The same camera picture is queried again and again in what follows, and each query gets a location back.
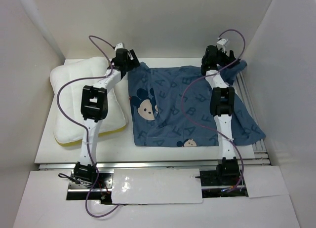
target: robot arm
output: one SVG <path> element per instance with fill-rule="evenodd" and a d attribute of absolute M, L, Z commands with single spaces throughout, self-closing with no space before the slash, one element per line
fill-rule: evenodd
<path fill-rule="evenodd" d="M 206 72 L 207 76 L 216 74 L 206 78 L 213 89 L 210 111 L 214 116 L 217 130 L 233 140 L 232 114 L 234 112 L 235 91 L 233 87 L 228 87 L 220 74 L 217 73 L 216 70 Z M 233 159 L 236 157 L 233 145 L 220 134 L 218 134 L 218 145 L 222 149 L 220 158 Z"/>
<path fill-rule="evenodd" d="M 105 78 L 99 80 L 93 86 L 84 86 L 82 91 L 81 114 L 84 119 L 83 123 L 88 129 L 89 148 L 94 163 L 97 161 L 96 148 L 100 126 L 108 114 L 107 93 L 121 81 L 128 71 L 140 66 L 134 51 L 125 49 L 123 43 L 116 45 L 115 53 L 116 56 L 111 61 L 112 73 L 110 74 L 111 68 L 108 67 Z M 78 180 L 92 183 L 96 178 L 96 170 L 89 156 L 86 137 L 87 131 L 85 130 L 82 138 L 80 160 L 75 165 L 74 175 Z"/>
<path fill-rule="evenodd" d="M 212 87 L 210 113 L 214 116 L 217 130 L 233 140 L 232 114 L 234 112 L 235 90 L 223 81 L 217 67 L 217 65 L 226 66 L 233 61 L 234 63 L 228 68 L 239 64 L 239 60 L 235 59 L 232 50 L 229 56 L 226 55 L 227 43 L 227 39 L 220 39 L 217 46 L 210 45 L 206 48 L 202 58 L 201 73 L 202 75 L 216 74 L 205 78 Z M 221 160 L 216 167 L 218 178 L 222 180 L 223 178 L 238 176 L 239 166 L 232 143 L 220 134 L 218 134 L 218 143 L 221 148 Z"/>

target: white plastic cover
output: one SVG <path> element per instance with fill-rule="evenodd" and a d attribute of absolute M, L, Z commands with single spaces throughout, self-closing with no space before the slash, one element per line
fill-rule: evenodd
<path fill-rule="evenodd" d="M 114 204 L 202 203 L 199 169 L 115 169 Z"/>
<path fill-rule="evenodd" d="M 288 195 L 278 166 L 246 166 L 243 177 L 249 197 Z"/>

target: white pillow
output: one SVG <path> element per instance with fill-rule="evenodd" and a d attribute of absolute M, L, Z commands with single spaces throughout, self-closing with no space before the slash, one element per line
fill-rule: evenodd
<path fill-rule="evenodd" d="M 81 77 L 103 76 L 106 73 L 108 62 L 103 57 L 93 57 L 76 63 L 59 66 L 50 73 L 50 82 L 55 95 L 67 82 Z M 66 86 L 60 95 L 60 105 L 65 113 L 75 121 L 83 124 L 80 112 L 82 88 L 93 85 L 93 80 L 81 80 Z M 108 93 L 109 111 L 103 120 L 100 134 L 122 131 L 126 126 L 126 119 L 117 101 L 113 89 Z M 54 136 L 62 146 L 71 146 L 82 140 L 84 129 L 66 119 L 59 110 L 56 113 Z"/>

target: white table surface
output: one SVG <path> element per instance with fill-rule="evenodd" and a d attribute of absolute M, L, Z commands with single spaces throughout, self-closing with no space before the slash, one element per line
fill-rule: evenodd
<path fill-rule="evenodd" d="M 65 64 L 79 60 L 66 60 Z M 149 67 L 180 67 L 185 65 L 200 66 L 200 58 L 164 58 L 140 59 Z M 219 157 L 219 147 L 163 148 L 139 147 L 134 144 L 133 125 L 130 112 L 127 76 L 115 88 L 115 94 L 128 124 L 123 132 L 99 138 L 97 145 L 98 162 L 144 162 L 144 161 L 184 161 L 184 160 L 214 160 Z M 72 147 L 62 147 L 56 143 L 53 135 L 53 125 L 57 111 L 54 98 L 47 118 L 45 129 L 39 145 L 35 163 L 76 163 L 80 155 L 81 144 Z M 243 158 L 255 158 L 252 145 L 238 147 Z"/>
<path fill-rule="evenodd" d="M 128 205 L 103 219 L 90 217 L 84 201 L 67 201 L 62 171 L 30 173 L 14 228 L 299 228 L 289 195 L 206 198 L 200 204 Z M 89 201 L 93 214 L 113 206 Z"/>

